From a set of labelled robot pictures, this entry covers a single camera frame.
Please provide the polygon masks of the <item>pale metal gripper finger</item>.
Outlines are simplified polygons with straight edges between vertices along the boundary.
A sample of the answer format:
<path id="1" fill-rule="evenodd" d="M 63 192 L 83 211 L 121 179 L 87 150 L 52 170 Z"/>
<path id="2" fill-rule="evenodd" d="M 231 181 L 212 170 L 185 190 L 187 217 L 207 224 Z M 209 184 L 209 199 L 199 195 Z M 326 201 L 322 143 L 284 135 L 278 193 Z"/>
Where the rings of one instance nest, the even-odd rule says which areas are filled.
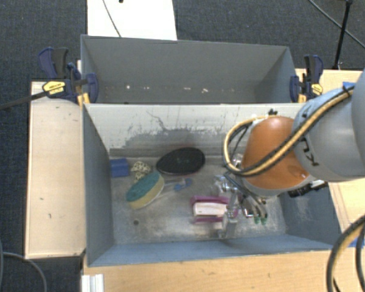
<path id="1" fill-rule="evenodd" d="M 215 175 L 213 177 L 213 194 L 226 194 L 230 191 L 229 183 L 225 176 Z"/>
<path id="2" fill-rule="evenodd" d="M 238 220 L 233 212 L 225 212 L 221 222 L 221 229 L 218 231 L 218 238 L 234 238 Z"/>

